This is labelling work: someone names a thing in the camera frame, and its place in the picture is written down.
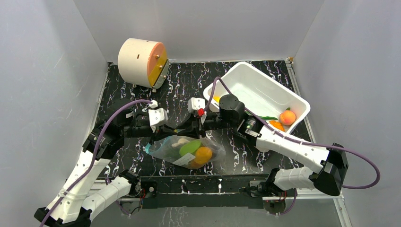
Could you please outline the toy mushroom slice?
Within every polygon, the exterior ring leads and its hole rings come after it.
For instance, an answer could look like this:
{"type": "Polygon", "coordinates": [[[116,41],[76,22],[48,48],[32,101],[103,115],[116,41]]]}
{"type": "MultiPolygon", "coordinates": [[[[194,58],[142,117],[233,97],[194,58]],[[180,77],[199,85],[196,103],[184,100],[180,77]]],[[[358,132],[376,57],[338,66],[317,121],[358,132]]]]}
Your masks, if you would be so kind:
{"type": "Polygon", "coordinates": [[[188,144],[190,141],[184,138],[178,139],[175,143],[172,144],[174,149],[180,149],[182,146],[188,144]]]}

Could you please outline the green toy leaf vegetable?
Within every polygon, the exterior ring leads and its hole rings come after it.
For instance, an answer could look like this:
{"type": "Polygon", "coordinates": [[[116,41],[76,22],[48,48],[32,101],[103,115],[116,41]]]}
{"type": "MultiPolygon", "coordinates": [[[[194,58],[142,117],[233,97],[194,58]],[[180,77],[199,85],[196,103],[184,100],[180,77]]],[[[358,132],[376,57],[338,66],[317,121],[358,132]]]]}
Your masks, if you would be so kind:
{"type": "Polygon", "coordinates": [[[179,154],[180,156],[184,156],[186,153],[194,154],[199,147],[201,147],[201,141],[191,140],[188,144],[180,148],[179,154]]]}

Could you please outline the clear blue zip top bag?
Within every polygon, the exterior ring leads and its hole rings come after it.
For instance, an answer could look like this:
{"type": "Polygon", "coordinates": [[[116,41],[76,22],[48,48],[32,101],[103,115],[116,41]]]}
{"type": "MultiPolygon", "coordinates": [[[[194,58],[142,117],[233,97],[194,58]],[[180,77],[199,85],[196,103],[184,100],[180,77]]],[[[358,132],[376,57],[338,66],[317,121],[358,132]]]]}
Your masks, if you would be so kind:
{"type": "Polygon", "coordinates": [[[224,146],[210,138],[194,139],[177,135],[147,144],[145,152],[187,169],[199,169],[226,156],[224,146]]]}

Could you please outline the toy orange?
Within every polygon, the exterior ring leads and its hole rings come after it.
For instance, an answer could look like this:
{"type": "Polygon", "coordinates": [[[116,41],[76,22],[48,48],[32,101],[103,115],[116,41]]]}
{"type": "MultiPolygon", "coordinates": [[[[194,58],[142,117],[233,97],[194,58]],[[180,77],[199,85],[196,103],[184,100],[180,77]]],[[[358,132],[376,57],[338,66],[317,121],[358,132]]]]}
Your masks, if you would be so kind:
{"type": "Polygon", "coordinates": [[[195,159],[193,160],[195,163],[203,165],[208,163],[212,158],[213,152],[208,147],[199,147],[195,152],[195,159]]]}

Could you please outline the orange toy pineapple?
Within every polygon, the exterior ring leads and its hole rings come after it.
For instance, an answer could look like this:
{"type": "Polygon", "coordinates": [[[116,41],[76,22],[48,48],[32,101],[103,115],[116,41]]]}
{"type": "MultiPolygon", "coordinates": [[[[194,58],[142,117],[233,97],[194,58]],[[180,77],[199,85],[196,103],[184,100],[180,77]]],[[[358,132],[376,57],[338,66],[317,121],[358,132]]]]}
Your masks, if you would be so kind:
{"type": "Polygon", "coordinates": [[[176,166],[185,167],[187,169],[198,169],[205,165],[205,163],[196,162],[196,151],[200,146],[195,147],[181,147],[179,149],[171,150],[164,160],[176,166]]]}

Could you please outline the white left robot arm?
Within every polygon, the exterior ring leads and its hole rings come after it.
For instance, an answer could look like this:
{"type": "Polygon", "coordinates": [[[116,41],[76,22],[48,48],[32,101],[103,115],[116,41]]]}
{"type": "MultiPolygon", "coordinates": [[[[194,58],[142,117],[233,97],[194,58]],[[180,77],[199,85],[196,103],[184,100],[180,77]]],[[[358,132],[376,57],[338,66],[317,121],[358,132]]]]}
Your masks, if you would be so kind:
{"type": "Polygon", "coordinates": [[[106,186],[89,194],[101,171],[109,165],[126,138],[157,140],[173,135],[167,112],[150,104],[147,112],[132,112],[128,105],[118,109],[95,127],[82,146],[78,161],[57,196],[34,214],[42,227],[88,227],[105,208],[124,196],[145,195],[140,178],[124,170],[106,186]]]}

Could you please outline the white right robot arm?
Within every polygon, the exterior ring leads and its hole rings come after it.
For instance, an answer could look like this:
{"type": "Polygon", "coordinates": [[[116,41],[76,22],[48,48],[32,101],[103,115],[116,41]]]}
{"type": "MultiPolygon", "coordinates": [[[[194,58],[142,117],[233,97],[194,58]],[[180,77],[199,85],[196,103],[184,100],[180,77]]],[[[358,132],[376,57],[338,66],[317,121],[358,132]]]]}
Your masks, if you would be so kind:
{"type": "Polygon", "coordinates": [[[228,128],[259,151],[273,150],[303,164],[302,168],[273,169],[265,182],[250,187],[254,196],[278,196],[292,189],[317,189],[330,196],[340,194],[348,170],[347,157],[340,145],[318,148],[285,134],[252,115],[235,95],[224,95],[217,113],[209,113],[205,107],[202,98],[189,100],[188,114],[177,126],[179,136],[199,139],[206,131],[228,128]]]}

